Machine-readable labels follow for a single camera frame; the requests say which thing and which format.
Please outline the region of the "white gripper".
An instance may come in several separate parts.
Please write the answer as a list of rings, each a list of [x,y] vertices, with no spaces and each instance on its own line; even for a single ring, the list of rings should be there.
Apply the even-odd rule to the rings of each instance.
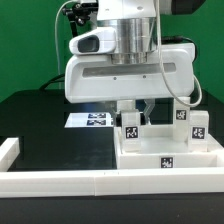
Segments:
[[[65,69],[65,96],[71,103],[109,103],[113,124],[121,126],[116,101],[145,99],[144,123],[150,123],[155,100],[187,97],[194,90],[191,43],[166,44],[140,53],[141,61],[128,63],[116,55],[116,32],[97,28],[70,40],[72,57]]]

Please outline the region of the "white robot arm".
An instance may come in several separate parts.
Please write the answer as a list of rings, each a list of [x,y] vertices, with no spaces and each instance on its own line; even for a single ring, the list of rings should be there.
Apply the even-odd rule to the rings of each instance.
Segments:
[[[96,27],[72,38],[65,69],[71,103],[117,103],[121,127],[141,125],[158,98],[172,98],[183,113],[200,84],[194,75],[196,47],[163,37],[162,15],[186,15],[206,0],[81,0],[81,15],[94,13]]]

